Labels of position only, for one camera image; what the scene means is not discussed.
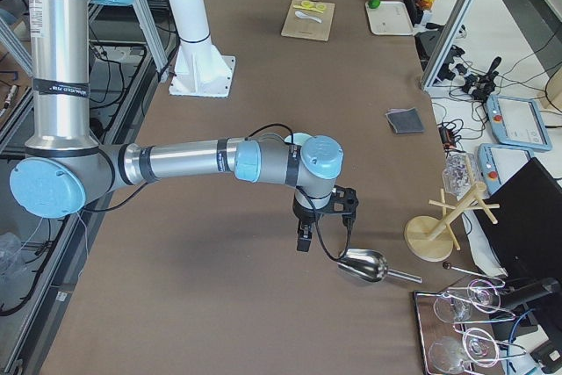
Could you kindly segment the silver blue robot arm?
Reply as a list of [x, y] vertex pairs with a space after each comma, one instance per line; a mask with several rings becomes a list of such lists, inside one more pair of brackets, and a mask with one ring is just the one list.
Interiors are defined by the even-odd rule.
[[327, 136], [280, 137], [264, 130], [166, 146], [102, 145], [90, 134], [89, 18], [92, 3], [134, 0], [29, 0], [34, 133], [11, 172], [13, 197], [27, 212], [60, 218], [128, 185], [164, 178], [231, 173], [251, 183], [295, 190], [300, 251], [319, 233], [322, 215], [355, 217], [355, 193], [336, 185], [341, 146]]

